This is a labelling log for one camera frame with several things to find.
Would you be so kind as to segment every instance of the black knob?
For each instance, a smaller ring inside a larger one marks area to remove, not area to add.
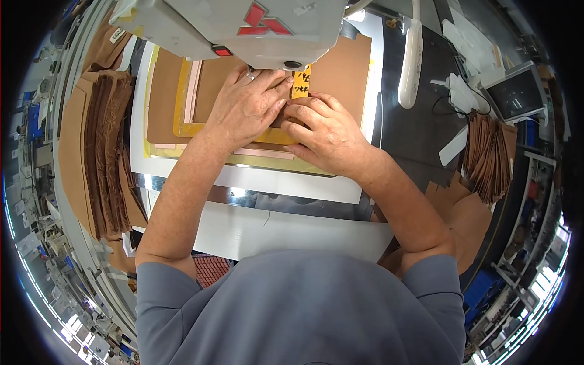
[[[302,66],[302,63],[296,61],[286,61],[284,62],[284,66],[286,66],[287,68],[298,68]]]

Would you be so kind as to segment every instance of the gray shirt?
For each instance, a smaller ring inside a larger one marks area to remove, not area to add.
[[[138,351],[162,364],[460,364],[456,261],[431,256],[402,280],[341,253],[245,258],[201,290],[161,263],[138,267]]]

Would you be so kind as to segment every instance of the woman's right hand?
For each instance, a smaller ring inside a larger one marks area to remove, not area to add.
[[[331,95],[311,92],[308,98],[289,100],[284,115],[310,128],[289,120],[282,122],[281,128],[302,143],[286,146],[287,151],[327,172],[357,183],[366,181],[370,164],[378,160],[381,150],[367,142],[351,114],[338,100]]]

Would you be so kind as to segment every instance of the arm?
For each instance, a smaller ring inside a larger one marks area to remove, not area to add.
[[[266,90],[284,71],[245,67],[229,74],[201,132],[185,148],[168,176],[136,253],[136,265],[159,262],[196,278],[190,257],[207,195],[234,150],[258,138],[274,121],[285,100],[278,96],[292,86],[291,78]]]
[[[282,123],[286,133],[303,144],[287,149],[323,170],[355,180],[375,200],[401,245],[402,273],[428,256],[454,256],[448,228],[396,162],[367,142],[335,98],[322,93],[311,96],[288,102],[284,115],[299,119],[310,130],[290,121]]]

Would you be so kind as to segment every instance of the forearm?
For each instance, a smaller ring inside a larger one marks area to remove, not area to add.
[[[229,153],[203,131],[185,148],[150,216],[138,254],[179,260],[190,255],[207,196]]]
[[[438,213],[385,151],[372,150],[367,164],[357,183],[379,205],[405,252],[450,246],[452,238]]]

